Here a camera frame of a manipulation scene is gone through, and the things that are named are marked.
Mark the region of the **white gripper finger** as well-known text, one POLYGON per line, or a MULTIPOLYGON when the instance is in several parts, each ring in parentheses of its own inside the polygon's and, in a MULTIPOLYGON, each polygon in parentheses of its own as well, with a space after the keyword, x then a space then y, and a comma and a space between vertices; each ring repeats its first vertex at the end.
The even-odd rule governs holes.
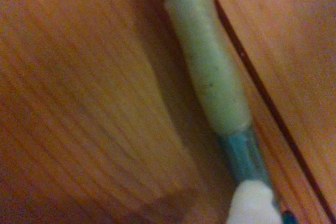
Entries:
POLYGON ((234 192, 227 223, 282 223, 272 190, 258 180, 245 180, 234 192))

